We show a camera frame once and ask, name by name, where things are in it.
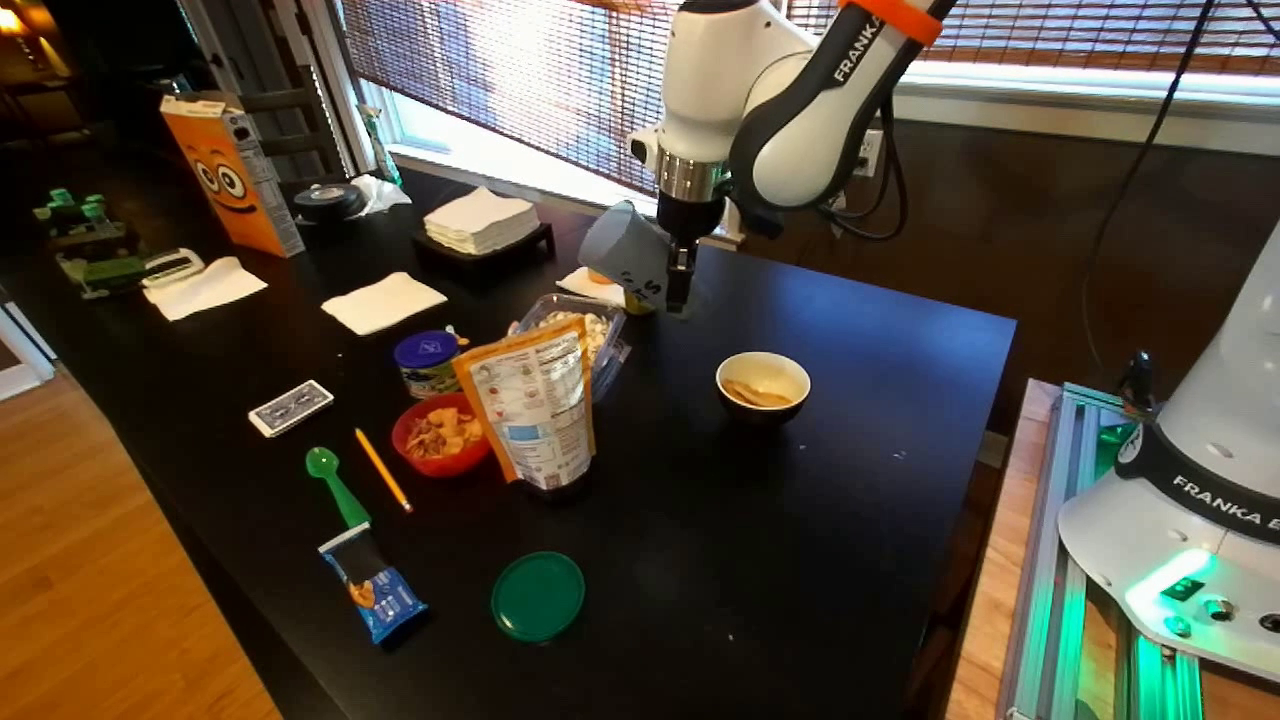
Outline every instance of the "green cap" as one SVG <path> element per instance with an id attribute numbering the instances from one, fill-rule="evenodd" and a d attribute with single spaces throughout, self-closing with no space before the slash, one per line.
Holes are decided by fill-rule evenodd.
<path id="1" fill-rule="evenodd" d="M 501 632 L 524 643 L 559 636 L 582 608 L 587 581 L 564 550 L 529 550 L 510 559 L 486 595 Z"/>

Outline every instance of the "window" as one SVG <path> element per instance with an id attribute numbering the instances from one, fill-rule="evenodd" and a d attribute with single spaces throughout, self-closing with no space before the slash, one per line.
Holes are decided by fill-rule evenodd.
<path id="1" fill-rule="evenodd" d="M 634 14 L 580 0 L 334 0 L 353 66 L 369 82 L 629 186 L 652 183 L 629 155 L 629 131 L 658 119 L 673 2 L 652 0 L 652 10 Z M 807 32 L 823 32 L 836 14 L 836 0 L 777 0 L 777 6 Z M 1135 82 L 1165 90 L 1198 6 L 1198 0 L 959 0 L 903 82 L 913 76 L 935 82 L 939 66 L 998 64 L 1104 70 L 1087 76 L 1084 90 L 1104 82 L 1124 94 L 1135 94 Z M 1280 76 L 1273 14 L 1280 20 L 1280 0 L 1219 0 L 1191 70 L 1207 70 L 1207 86 L 1273 82 Z"/>

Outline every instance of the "black cable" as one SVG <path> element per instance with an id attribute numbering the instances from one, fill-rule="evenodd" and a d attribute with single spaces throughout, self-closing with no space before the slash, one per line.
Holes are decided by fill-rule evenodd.
<path id="1" fill-rule="evenodd" d="M 1131 152 L 1128 173 L 1124 173 L 1124 181 L 1121 181 L 1121 193 L 1113 195 L 1104 218 L 1095 224 L 1093 242 L 1087 242 L 1087 256 L 1084 256 L 1084 264 L 1078 264 L 1078 325 L 1084 325 L 1084 344 L 1087 344 L 1087 357 L 1093 357 L 1095 373 L 1104 373 L 1104 357 L 1100 357 L 1100 348 L 1095 348 L 1093 313 L 1087 313 L 1087 304 L 1093 304 L 1093 267 L 1095 267 L 1095 256 L 1100 256 L 1100 247 L 1104 247 L 1104 238 L 1107 238 L 1107 228 L 1113 228 L 1121 202 L 1124 202 L 1128 193 L 1131 193 L 1131 181 L 1135 181 L 1139 164 L 1145 164 L 1148 152 L 1157 149 L 1157 136 L 1158 136 L 1158 126 L 1165 126 L 1165 119 L 1167 119 L 1167 108 L 1170 108 L 1170 94 L 1175 94 L 1175 86 L 1183 82 L 1183 76 L 1187 76 L 1187 66 L 1191 66 L 1191 55 L 1194 55 L 1194 48 L 1198 48 L 1198 40 L 1204 40 L 1207 14 L 1213 14 L 1213 0 L 1198 2 L 1194 29 L 1191 29 L 1191 34 L 1187 34 L 1183 55 L 1175 61 L 1175 70 L 1170 70 L 1167 90 L 1165 90 L 1165 98 L 1158 98 L 1158 108 L 1157 108 L 1157 119 L 1153 119 L 1145 144 Z"/>
<path id="2" fill-rule="evenodd" d="M 854 211 L 820 211 L 845 234 L 875 238 L 875 242 L 894 238 L 908 228 L 908 173 L 903 173 L 903 159 L 894 152 L 891 90 L 883 90 L 883 98 L 878 98 L 878 124 L 883 124 L 883 181 L 873 193 L 873 201 L 862 209 L 854 209 Z M 878 211 L 888 181 L 891 181 L 891 195 L 894 195 L 894 214 L 891 214 L 888 228 L 869 228 L 862 218 Z"/>
<path id="3" fill-rule="evenodd" d="M 1252 14 L 1280 40 L 1280 29 L 1273 25 L 1273 14 L 1257 2 L 1257 0 L 1243 0 L 1252 6 Z"/>

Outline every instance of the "black tabletop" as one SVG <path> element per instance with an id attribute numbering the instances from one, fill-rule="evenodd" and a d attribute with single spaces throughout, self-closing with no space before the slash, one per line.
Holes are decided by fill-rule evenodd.
<path id="1" fill-rule="evenodd" d="M 703 247 L 688 313 L 629 321 L 590 474 L 532 502 L 497 466 L 432 483 L 390 457 L 406 394 L 388 348 L 440 325 L 501 334 L 573 267 L 587 218 L 547 214 L 554 256 L 529 242 L 464 264 L 420 242 L 420 211 L 307 228 L 295 261 L 245 256 L 267 292 L 181 325 L 140 296 L 80 304 L 40 247 L 8 289 L 182 539 L 342 716 L 894 716 L 1015 325 Z M 380 334 L 319 313 L 394 267 L 446 304 Z M 713 373 L 742 348 L 813 373 L 798 417 L 756 425 L 721 405 Z M 307 374 L 334 405 L 260 439 L 245 410 Z M 383 446 L 412 515 L 353 425 Z M 369 643 L 315 554 L 340 531 L 298 463 L 319 439 L 372 506 L 383 559 L 432 604 L 388 646 Z M 582 617 L 544 646 L 486 617 L 501 566 L 536 546 L 566 550 L 587 581 Z"/>

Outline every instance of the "orange container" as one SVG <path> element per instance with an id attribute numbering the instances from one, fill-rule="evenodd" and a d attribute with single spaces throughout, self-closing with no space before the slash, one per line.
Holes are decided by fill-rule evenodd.
<path id="1" fill-rule="evenodd" d="M 427 481 L 469 474 L 486 457 L 486 434 L 464 390 L 401 410 L 390 446 Z"/>

